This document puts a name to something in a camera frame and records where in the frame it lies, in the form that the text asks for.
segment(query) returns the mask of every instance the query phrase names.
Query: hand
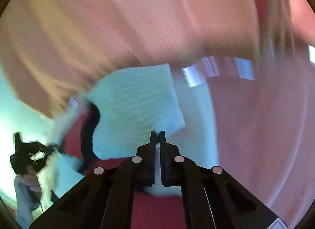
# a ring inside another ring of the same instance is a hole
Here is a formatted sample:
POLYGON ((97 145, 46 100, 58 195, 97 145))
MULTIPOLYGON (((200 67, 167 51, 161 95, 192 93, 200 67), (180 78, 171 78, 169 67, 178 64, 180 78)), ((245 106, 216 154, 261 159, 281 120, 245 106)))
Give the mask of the hand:
POLYGON ((28 173, 25 175, 17 175, 20 179, 20 182, 27 185, 33 192, 42 193, 42 189, 37 177, 37 172, 33 168, 27 169, 27 171, 28 173))

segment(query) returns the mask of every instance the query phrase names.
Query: white towel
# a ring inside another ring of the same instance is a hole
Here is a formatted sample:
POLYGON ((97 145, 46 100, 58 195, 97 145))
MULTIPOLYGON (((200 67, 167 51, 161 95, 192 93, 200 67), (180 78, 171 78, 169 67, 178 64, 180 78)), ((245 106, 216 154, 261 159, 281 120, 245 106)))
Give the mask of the white towel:
MULTIPOLYGON (((180 154, 198 166, 210 169, 219 164, 215 115, 208 84, 189 87, 181 70, 172 71, 174 88, 183 113, 185 128, 166 138, 177 145, 180 154)), ((155 196, 181 195, 180 187, 164 187, 161 183, 160 150, 156 153, 155 185, 146 191, 155 196)))
POLYGON ((113 72, 87 98, 100 110, 93 151, 102 160, 134 156, 151 131, 168 137, 185 127, 168 65, 113 72))

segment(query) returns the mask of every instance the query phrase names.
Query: wall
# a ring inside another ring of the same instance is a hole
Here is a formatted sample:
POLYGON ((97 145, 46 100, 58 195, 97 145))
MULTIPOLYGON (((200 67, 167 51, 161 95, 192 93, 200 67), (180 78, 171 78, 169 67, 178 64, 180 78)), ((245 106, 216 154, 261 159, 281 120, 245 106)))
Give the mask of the wall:
POLYGON ((45 143, 45 132, 51 121, 17 100, 0 68, 0 195, 4 202, 15 207, 10 155, 15 152, 12 135, 22 132, 23 141, 45 143))

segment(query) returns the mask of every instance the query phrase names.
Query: white cloth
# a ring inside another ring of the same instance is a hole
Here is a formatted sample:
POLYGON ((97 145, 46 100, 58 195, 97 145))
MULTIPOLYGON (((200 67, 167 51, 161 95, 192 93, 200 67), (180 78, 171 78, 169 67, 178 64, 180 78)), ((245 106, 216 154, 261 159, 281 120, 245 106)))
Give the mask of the white cloth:
POLYGON ((78 168, 82 165, 82 160, 61 153, 57 153, 57 155, 57 175, 53 191, 60 198, 84 176, 77 172, 78 168))
POLYGON ((53 124, 46 132, 47 143, 61 145, 67 131, 83 113, 86 113, 88 109, 87 100, 84 94, 70 98, 69 104, 70 106, 67 111, 58 114, 53 118, 53 124))
POLYGON ((151 131, 170 136, 185 127, 168 65, 113 72, 87 98, 100 110, 93 151, 102 160, 135 155, 151 131))
POLYGON ((32 201, 31 194, 35 194, 40 201, 41 193, 32 192, 20 176, 14 178, 14 189, 17 204, 15 220, 22 229, 29 229, 33 222, 33 211, 40 205, 32 201))
MULTIPOLYGON (((180 154, 198 166, 211 168, 219 164, 215 116, 207 83, 189 87, 181 70, 172 71, 174 88, 183 113, 185 128, 166 138, 177 145, 180 154)), ((155 185, 146 191, 156 196, 181 195, 180 187, 164 187, 161 183, 160 150, 156 152, 155 185)))

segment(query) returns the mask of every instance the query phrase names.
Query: pink fabric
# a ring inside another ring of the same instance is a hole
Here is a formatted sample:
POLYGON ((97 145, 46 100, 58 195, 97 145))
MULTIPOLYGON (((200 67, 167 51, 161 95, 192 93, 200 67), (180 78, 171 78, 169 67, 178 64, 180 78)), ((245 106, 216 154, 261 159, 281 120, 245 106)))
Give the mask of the pink fabric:
POLYGON ((213 54, 256 60, 261 50, 254 0, 11 0, 0 26, 11 55, 0 56, 5 73, 27 71, 12 87, 52 113, 121 68, 182 68, 213 54), (29 84, 48 102, 29 98, 29 84))
POLYGON ((315 198, 315 68, 307 46, 258 81, 212 77, 220 165, 293 228, 315 198))
POLYGON ((295 37, 315 46, 315 14, 306 0, 290 0, 295 37))

